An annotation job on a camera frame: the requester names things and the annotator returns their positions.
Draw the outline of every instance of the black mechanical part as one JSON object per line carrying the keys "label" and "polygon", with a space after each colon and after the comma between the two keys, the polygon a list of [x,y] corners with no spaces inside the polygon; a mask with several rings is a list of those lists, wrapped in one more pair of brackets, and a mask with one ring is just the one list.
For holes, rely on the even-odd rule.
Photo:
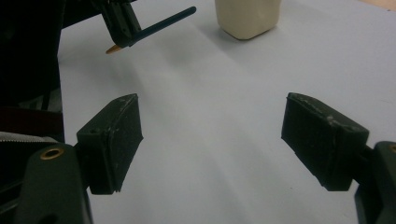
{"label": "black mechanical part", "polygon": [[28,161],[15,224],[91,224],[91,208],[73,147],[59,144]]}
{"label": "black mechanical part", "polygon": [[369,132],[317,99],[289,93],[282,138],[327,190],[360,185],[361,224],[396,223],[396,143],[365,145]]}
{"label": "black mechanical part", "polygon": [[78,133],[78,153],[93,194],[120,191],[143,139],[136,94],[110,102]]}
{"label": "black mechanical part", "polygon": [[289,93],[282,139],[327,190],[348,190],[368,130],[321,101]]}
{"label": "black mechanical part", "polygon": [[0,141],[0,223],[11,223],[14,218],[29,158],[51,145],[54,143]]}
{"label": "black mechanical part", "polygon": [[129,1],[96,0],[93,1],[93,4],[102,13],[112,40],[120,48],[131,47],[137,41],[192,15],[196,11],[196,7],[187,8],[142,30]]}

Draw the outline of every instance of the black bracket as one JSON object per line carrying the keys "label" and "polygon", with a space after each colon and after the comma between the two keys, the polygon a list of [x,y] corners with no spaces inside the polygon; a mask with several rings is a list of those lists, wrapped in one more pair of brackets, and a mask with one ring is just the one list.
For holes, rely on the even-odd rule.
{"label": "black bracket", "polygon": [[1,166],[8,175],[0,175],[0,222],[91,224],[86,188],[120,191],[143,140],[137,100],[130,94],[111,101],[78,131],[74,147],[2,142],[9,164]]}
{"label": "black bracket", "polygon": [[396,223],[396,143],[366,146],[369,131],[321,101],[289,93],[282,139],[330,191],[360,185],[355,203],[360,223]]}

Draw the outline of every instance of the wooden pencil tip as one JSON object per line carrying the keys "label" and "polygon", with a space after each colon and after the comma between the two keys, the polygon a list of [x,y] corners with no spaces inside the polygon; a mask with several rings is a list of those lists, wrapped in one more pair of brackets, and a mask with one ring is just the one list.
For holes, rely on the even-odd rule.
{"label": "wooden pencil tip", "polygon": [[110,49],[106,50],[106,54],[111,54],[114,53],[116,51],[119,51],[121,48],[117,45],[114,45],[113,47],[111,47]]}

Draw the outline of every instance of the white tabletop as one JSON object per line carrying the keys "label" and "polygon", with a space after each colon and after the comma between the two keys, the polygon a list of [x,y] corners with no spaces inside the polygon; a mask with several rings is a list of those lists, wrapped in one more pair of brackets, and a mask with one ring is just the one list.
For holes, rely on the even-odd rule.
{"label": "white tabletop", "polygon": [[132,3],[143,28],[197,12],[112,55],[101,16],[63,30],[66,142],[137,93],[145,139],[121,193],[90,195],[96,224],[357,223],[354,183],[328,192],[280,139],[289,92],[396,141],[396,13],[358,0],[284,0],[277,27],[237,41],[214,1]]}

